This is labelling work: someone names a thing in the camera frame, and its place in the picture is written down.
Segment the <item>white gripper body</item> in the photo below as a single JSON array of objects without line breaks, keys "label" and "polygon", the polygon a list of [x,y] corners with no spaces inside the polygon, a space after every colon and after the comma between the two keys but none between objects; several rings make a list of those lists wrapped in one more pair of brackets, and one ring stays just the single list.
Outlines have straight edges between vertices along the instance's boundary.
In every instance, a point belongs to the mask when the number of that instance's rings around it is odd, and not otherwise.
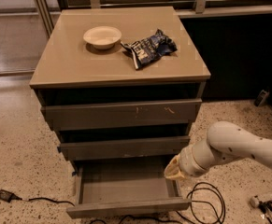
[{"label": "white gripper body", "polygon": [[195,144],[185,147],[179,156],[179,169],[186,175],[198,177],[208,172],[209,147]]}]

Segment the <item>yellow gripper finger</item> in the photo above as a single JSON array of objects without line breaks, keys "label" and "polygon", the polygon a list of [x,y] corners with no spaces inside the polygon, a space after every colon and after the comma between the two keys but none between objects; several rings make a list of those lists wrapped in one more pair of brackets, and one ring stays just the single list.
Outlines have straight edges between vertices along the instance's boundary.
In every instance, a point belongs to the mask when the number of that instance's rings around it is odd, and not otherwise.
[{"label": "yellow gripper finger", "polygon": [[169,180],[181,180],[185,178],[185,174],[179,169],[179,155],[175,155],[164,170],[164,176]]}]

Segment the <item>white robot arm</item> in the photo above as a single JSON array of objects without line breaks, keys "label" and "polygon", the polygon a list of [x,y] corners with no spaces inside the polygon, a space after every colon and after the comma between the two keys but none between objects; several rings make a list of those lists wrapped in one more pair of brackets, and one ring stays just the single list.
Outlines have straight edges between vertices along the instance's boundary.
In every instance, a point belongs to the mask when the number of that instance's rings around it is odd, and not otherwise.
[{"label": "white robot arm", "polygon": [[211,167],[249,158],[272,169],[272,140],[249,133],[227,121],[213,123],[207,137],[187,146],[165,168],[165,178],[204,175]]}]

